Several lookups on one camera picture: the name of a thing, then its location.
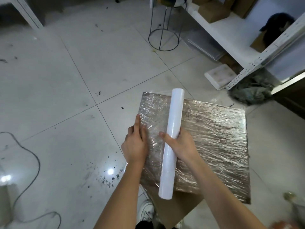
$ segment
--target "metal stand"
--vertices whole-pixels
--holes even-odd
[[[170,15],[169,15],[169,17],[168,17],[167,27],[166,27],[166,29],[165,29],[165,28],[164,28],[164,23],[165,23],[165,17],[166,17],[167,8],[168,8],[168,7],[166,7],[166,9],[165,9],[162,28],[160,28],[160,29],[155,29],[155,30],[152,31],[152,24],[153,24],[153,9],[154,9],[154,5],[152,5],[152,18],[151,18],[151,21],[150,21],[150,31],[149,31],[149,36],[148,36],[148,42],[149,42],[149,44],[150,44],[154,49],[156,49],[156,50],[158,50],[158,51],[172,51],[173,49],[175,49],[175,48],[179,45],[179,41],[180,41],[179,39],[180,39],[180,34],[181,34],[182,26],[183,26],[183,19],[182,19],[182,21],[181,21],[181,26],[180,26],[179,35],[177,35],[176,32],[174,32],[174,31],[168,29],[168,26],[169,26],[169,24],[170,24]],[[159,48],[154,47],[154,46],[151,44],[150,40],[149,40],[150,36],[151,36],[154,32],[156,32],[157,30],[162,30]],[[161,42],[162,42],[162,36],[163,36],[163,31],[164,31],[164,30],[173,33],[173,34],[177,37],[177,45],[176,45],[173,49],[161,50]]]

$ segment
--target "plastic wrap roll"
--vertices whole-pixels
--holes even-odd
[[[170,112],[168,116],[166,133],[175,139],[178,137],[180,131],[183,100],[184,90],[181,88],[174,88],[170,101]],[[160,198],[171,199],[173,196],[176,162],[177,157],[175,153],[168,146],[168,144],[165,144],[159,186]]]

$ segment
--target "black cable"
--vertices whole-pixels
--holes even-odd
[[[0,134],[2,134],[2,133],[8,133],[8,134],[10,134],[11,137],[13,138],[13,140],[18,144],[18,146],[19,146],[20,148],[22,148],[22,149],[28,151],[29,153],[31,153],[31,154],[36,158],[36,160],[37,160],[37,162],[38,162],[38,172],[37,172],[36,176],[34,177],[33,181],[31,181],[31,183],[28,185],[28,187],[25,188],[24,191],[21,192],[21,194],[16,198],[16,200],[15,200],[14,203],[13,203],[13,216],[14,216],[14,218],[15,218],[15,215],[14,215],[14,214],[15,214],[16,203],[17,203],[17,201],[19,200],[19,198],[24,194],[24,192],[27,191],[27,189],[33,184],[33,182],[34,182],[34,181],[36,180],[36,178],[38,177],[39,172],[40,172],[40,160],[39,160],[39,158],[37,157],[37,155],[36,155],[35,153],[33,153],[31,150],[28,150],[27,148],[23,147],[23,146],[19,143],[19,141],[15,138],[15,136],[14,136],[12,133],[10,133],[10,132],[0,132]],[[19,223],[31,223],[31,222],[33,222],[33,221],[35,221],[35,220],[38,220],[38,219],[40,219],[40,218],[42,218],[42,217],[44,217],[44,216],[50,215],[50,214],[54,215],[54,217],[55,217],[56,215],[58,215],[58,217],[59,217],[59,225],[58,225],[57,229],[59,229],[59,227],[60,227],[60,225],[61,225],[61,215],[60,215],[58,212],[56,212],[56,211],[51,211],[51,212],[45,213],[45,214],[43,214],[43,215],[41,215],[41,216],[39,216],[39,217],[37,217],[37,218],[35,218],[35,219],[32,219],[32,220],[21,221],[21,220],[19,220],[17,217],[16,217],[16,219],[17,219],[17,221],[18,221]]]

